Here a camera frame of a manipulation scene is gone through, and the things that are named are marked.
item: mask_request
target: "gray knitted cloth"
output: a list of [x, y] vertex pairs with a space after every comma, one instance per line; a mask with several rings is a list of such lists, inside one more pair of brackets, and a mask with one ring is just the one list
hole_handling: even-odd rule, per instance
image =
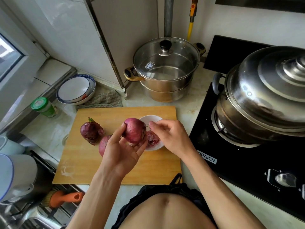
[[118, 108], [122, 106], [119, 94], [112, 90], [93, 97], [88, 102], [78, 105], [77, 108]]

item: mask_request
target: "logo on glass lid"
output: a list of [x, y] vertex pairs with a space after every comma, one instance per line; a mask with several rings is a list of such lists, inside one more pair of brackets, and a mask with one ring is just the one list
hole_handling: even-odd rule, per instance
[[153, 67], [154, 63], [148, 62], [145, 66], [146, 69], [151, 69]]

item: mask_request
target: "belly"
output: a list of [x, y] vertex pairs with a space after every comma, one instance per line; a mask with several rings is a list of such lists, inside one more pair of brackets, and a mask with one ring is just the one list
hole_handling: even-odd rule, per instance
[[120, 229], [216, 229], [211, 220], [191, 201], [176, 194], [156, 194], [139, 204]]

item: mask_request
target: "gas stove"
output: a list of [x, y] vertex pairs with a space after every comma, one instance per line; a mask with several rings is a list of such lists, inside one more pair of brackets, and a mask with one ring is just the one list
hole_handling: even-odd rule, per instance
[[211, 84], [189, 136], [198, 153], [222, 179], [305, 221], [304, 139], [248, 144], [223, 127], [217, 99]]

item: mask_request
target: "countertop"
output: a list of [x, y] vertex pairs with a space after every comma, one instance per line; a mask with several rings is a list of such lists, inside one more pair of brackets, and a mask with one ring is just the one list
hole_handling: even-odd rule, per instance
[[[188, 95], [173, 103], [160, 103], [144, 96], [142, 94], [141, 84], [135, 82], [127, 89], [127, 98], [124, 99], [121, 97], [123, 107], [174, 105], [176, 107], [177, 119], [180, 120], [187, 133], [190, 134], [214, 74], [214, 71], [204, 69], [203, 64], [200, 63], [194, 73], [194, 78]], [[105, 86], [98, 84], [96, 95], [108, 91], [109, 89]], [[53, 103], [61, 109], [59, 115], [55, 118], [46, 118], [43, 115], [39, 115], [26, 128], [24, 128], [21, 133], [36, 143], [36, 145], [51, 155], [55, 160], [59, 161], [63, 151], [62, 141], [64, 136], [70, 132], [76, 115], [76, 108], [75, 106], [61, 104], [57, 100]], [[191, 189], [198, 189], [192, 175], [183, 162], [181, 162], [181, 168], [183, 181]], [[227, 181], [224, 182], [259, 218], [267, 229], [305, 228], [305, 223], [299, 219], [275, 208]], [[78, 186], [85, 192], [89, 187], [89, 185]], [[138, 193], [141, 187], [142, 185], [121, 185], [105, 228], [111, 228], [116, 221], [121, 207], [127, 204], [129, 200]]]

